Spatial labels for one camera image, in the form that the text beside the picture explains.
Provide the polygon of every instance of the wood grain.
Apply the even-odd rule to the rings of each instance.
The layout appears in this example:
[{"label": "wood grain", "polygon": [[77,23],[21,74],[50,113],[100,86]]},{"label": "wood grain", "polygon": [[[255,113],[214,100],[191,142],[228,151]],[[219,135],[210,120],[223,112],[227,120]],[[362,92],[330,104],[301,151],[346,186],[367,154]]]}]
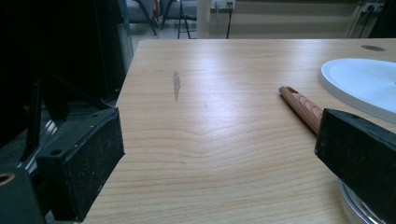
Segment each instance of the wood grain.
[{"label": "wood grain", "polygon": [[280,87],[279,91],[290,107],[318,134],[323,110],[290,86]]},{"label": "wood grain", "polygon": [[316,136],[278,91],[396,132],[318,83],[324,63],[348,57],[396,62],[396,41],[140,42],[117,102],[126,155],[84,223],[348,223]]}]

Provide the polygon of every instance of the black cable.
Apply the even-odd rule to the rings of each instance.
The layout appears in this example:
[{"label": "black cable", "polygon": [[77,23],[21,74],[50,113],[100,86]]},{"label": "black cable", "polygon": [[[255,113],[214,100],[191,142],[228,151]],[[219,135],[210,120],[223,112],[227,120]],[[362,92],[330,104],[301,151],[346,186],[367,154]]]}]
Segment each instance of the black cable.
[{"label": "black cable", "polygon": [[231,16],[233,15],[233,3],[228,2],[227,6],[228,6],[228,11],[230,13],[230,19],[228,20],[228,29],[227,29],[227,39],[228,39],[228,36],[230,35]]},{"label": "black cable", "polygon": [[361,28],[361,34],[363,34],[364,28],[366,28],[366,25],[367,25],[367,21],[370,19],[370,15],[374,11],[375,7],[369,6],[368,9],[369,9],[369,12],[367,12],[366,21],[364,22],[363,27]]}]

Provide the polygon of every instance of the wall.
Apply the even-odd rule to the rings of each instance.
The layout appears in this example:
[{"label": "wall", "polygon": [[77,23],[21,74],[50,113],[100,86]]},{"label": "wall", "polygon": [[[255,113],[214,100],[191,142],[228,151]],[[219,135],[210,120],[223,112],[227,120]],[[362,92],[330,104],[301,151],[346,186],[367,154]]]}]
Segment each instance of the wall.
[{"label": "wall", "polygon": [[[198,1],[198,38],[225,38],[229,14]],[[362,0],[236,0],[230,38],[347,38]]]}]

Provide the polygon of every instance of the black foam block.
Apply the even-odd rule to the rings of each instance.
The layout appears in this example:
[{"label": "black foam block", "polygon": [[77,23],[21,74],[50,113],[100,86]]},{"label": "black foam block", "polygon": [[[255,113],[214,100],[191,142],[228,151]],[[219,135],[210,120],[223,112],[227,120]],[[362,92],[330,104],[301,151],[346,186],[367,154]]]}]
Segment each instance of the black foam block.
[{"label": "black foam block", "polygon": [[92,114],[43,148],[36,160],[54,192],[54,217],[82,221],[123,155],[117,108]]},{"label": "black foam block", "polygon": [[317,156],[380,218],[396,223],[396,134],[324,109]]}]

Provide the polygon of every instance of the chair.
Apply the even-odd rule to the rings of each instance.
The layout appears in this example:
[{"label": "chair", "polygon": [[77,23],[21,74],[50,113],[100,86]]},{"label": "chair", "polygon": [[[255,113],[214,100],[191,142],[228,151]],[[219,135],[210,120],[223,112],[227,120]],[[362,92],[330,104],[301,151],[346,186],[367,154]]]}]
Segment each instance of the chair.
[{"label": "chair", "polygon": [[[189,20],[196,21],[197,18],[197,0],[161,0],[161,9],[163,12],[163,23],[161,29],[165,26],[167,20]],[[180,5],[184,10],[184,17],[181,18]]]},{"label": "chair", "polygon": [[126,0],[128,7],[129,23],[148,23],[152,32],[155,32],[157,23],[154,20],[154,1],[155,0]]}]

